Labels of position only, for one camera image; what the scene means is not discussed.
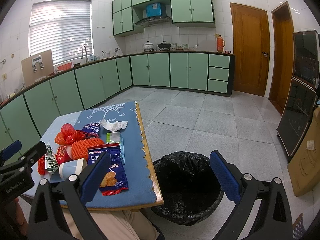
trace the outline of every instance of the blue snack bag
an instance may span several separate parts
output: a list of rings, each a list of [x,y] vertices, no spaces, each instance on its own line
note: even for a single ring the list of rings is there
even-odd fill
[[[108,152],[111,157],[111,166],[106,169],[99,190],[103,196],[115,195],[123,189],[129,189],[127,177],[121,162],[121,149],[118,143],[99,145],[88,148],[88,165],[95,163],[102,152]]]

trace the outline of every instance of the trash can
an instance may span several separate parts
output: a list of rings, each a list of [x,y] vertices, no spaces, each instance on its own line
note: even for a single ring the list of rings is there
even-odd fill
[[[164,204],[151,210],[171,222],[192,226],[209,217],[222,200],[222,190],[209,158],[174,152],[153,162]]]

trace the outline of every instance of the window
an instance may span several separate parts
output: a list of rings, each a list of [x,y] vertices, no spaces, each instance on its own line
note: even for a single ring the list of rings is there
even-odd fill
[[[30,55],[51,49],[56,65],[80,57],[83,45],[88,55],[93,54],[91,1],[56,0],[32,6]]]

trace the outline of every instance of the drawer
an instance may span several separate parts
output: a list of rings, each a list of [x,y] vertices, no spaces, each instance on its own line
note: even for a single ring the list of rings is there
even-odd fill
[[[229,70],[227,68],[209,67],[209,78],[228,81]]]
[[[229,68],[229,64],[230,64],[229,56],[223,56],[223,55],[217,55],[217,54],[209,55],[209,66]]]
[[[208,79],[208,91],[227,93],[228,82]]]

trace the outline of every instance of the faucet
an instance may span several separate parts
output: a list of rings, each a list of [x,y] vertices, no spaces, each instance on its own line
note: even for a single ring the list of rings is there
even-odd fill
[[[83,47],[84,47],[84,50],[85,50],[85,61],[86,63],[89,63],[89,60],[88,60],[88,55],[87,55],[87,48],[83,45],[82,48],[81,48],[81,58],[83,58]]]

